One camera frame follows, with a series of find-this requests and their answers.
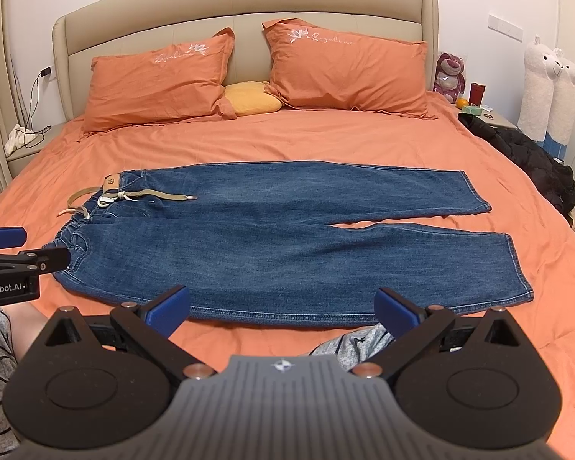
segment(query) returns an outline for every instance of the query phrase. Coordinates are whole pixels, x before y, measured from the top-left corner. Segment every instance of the drawstring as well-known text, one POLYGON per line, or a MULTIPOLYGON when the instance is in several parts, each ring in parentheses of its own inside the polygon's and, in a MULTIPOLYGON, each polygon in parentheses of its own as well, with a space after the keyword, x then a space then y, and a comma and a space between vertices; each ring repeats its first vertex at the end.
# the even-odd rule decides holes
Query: drawstring
POLYGON ((116 197, 106 197, 106 194, 98 197, 98 207, 109 207, 112 203, 114 203, 117 199, 125 199, 135 201, 135 199, 131 199, 126 195, 125 192, 117 192, 116 197))
MULTIPOLYGON (((83 190, 79 190, 78 192, 75 192, 74 194, 72 194, 69 197, 69 199, 67 201, 68 208, 63 210, 63 211, 60 211, 57 215, 61 216, 61 215, 66 214, 66 213, 74 213, 74 214, 81 213, 85 219, 89 219, 89 211, 86 209, 86 207, 85 206, 73 207, 73 203, 79 197, 82 197, 86 194, 95 194, 98 190, 100 190, 100 188, 102 188, 102 187, 88 187, 88 188, 84 188, 83 190)), ((138 192, 125 192, 125 191, 120 191, 117 193, 105 192, 100 197, 98 197, 98 207, 104 209, 106 207, 109 207, 116 200, 120 200, 120 199, 131 200, 131 201, 135 202, 136 199, 132 199, 132 197, 151 196, 151 195, 153 197, 158 197, 159 199, 175 200, 175 201, 197 200, 198 199, 198 197, 196 197, 195 195, 186 195, 185 196, 185 195, 179 195, 179 194, 167 194, 165 192, 160 192, 158 190, 154 190, 151 188, 145 188, 145 189, 140 190, 138 192)))

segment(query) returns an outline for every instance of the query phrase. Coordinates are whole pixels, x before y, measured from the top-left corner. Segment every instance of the pillowcase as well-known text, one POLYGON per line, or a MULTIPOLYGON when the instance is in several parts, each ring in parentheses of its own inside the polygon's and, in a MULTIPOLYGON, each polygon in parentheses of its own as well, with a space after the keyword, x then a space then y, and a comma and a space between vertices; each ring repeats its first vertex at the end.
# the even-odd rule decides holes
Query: pillowcase
POLYGON ((300 19, 262 27, 273 59, 267 91, 285 104, 436 117, 426 96, 426 42, 337 32, 300 19))
POLYGON ((264 92, 264 83, 244 81, 225 87, 225 97, 230 101, 237 116, 277 112, 281 101, 264 92))
POLYGON ((95 57, 84 133, 210 116, 235 119, 221 85, 234 47, 229 27, 160 50, 95 57))

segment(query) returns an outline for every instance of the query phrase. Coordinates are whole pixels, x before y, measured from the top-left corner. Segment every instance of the bed headboard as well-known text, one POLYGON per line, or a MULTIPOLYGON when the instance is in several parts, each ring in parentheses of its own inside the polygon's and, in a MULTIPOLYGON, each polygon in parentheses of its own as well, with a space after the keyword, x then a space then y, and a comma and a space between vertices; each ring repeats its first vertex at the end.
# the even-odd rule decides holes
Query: bed headboard
POLYGON ((236 35, 224 84, 265 81, 270 49, 262 22, 298 16, 338 31, 428 42, 426 77, 434 83, 437 0, 101 0, 61 17, 53 53, 64 114, 83 114, 92 58, 141 53, 207 38, 224 27, 236 35))

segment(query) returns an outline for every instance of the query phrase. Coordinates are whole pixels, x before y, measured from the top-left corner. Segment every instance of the black jacket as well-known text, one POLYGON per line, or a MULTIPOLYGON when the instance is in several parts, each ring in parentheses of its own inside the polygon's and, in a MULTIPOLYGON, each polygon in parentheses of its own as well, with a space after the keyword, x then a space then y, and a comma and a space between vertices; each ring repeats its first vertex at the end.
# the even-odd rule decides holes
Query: black jacket
POLYGON ((460 113, 458 119, 524 171, 539 193, 572 222, 568 214, 575 207, 575 180, 570 166, 557 162, 520 130, 490 126, 472 114, 460 113))

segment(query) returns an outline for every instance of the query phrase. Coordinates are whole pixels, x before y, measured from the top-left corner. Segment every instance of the red cup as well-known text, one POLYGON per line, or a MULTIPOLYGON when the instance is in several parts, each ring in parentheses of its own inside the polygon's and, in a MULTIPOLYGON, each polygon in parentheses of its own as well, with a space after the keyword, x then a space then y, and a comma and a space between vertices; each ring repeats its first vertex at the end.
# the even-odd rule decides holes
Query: red cup
POLYGON ((470 105, 481 106, 481 101, 483 100, 483 92, 486 90, 486 86, 483 84, 477 84, 476 82, 471 83, 471 93, 468 96, 468 102, 470 105))

